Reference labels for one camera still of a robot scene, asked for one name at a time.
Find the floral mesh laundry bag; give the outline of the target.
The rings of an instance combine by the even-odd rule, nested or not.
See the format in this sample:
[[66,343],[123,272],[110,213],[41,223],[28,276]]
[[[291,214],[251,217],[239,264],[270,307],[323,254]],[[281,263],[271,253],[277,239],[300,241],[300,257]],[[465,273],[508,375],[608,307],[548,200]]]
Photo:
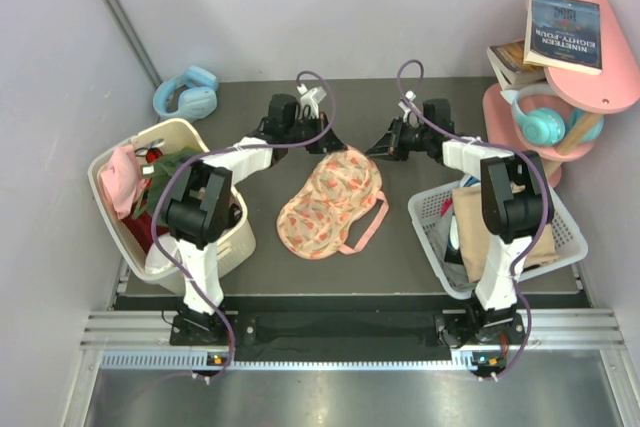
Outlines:
[[[378,166],[359,150],[349,147],[326,155],[280,210],[276,230],[281,242],[311,261],[362,252],[389,212],[382,186]],[[375,217],[350,246],[350,228],[373,209]]]

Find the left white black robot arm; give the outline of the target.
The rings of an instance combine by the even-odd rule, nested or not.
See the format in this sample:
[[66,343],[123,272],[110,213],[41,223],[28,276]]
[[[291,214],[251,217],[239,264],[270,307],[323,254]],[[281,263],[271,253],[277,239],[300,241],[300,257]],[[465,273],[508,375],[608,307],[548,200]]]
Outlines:
[[220,306],[218,240],[231,227],[233,187],[269,169],[289,150],[311,154],[345,149],[332,131],[334,117],[321,111],[328,98],[322,87],[299,86],[295,96],[272,96],[258,127],[235,144],[197,154],[176,170],[161,194],[154,218],[166,225],[177,243],[168,259],[185,282],[183,305],[172,324],[174,346],[232,344],[234,333]]

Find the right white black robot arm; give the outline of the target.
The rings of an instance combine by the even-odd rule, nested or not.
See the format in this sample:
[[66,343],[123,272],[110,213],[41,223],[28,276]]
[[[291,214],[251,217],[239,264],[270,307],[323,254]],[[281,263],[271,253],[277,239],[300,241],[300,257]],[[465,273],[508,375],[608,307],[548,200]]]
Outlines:
[[463,318],[444,323],[443,341],[460,348],[469,341],[487,343],[509,333],[523,297],[519,279],[527,255],[554,215],[547,181],[536,153],[460,136],[450,126],[445,99],[416,107],[408,94],[394,118],[367,155],[405,161],[425,152],[438,163],[478,180],[481,213],[489,232],[489,249],[481,279],[472,291]]

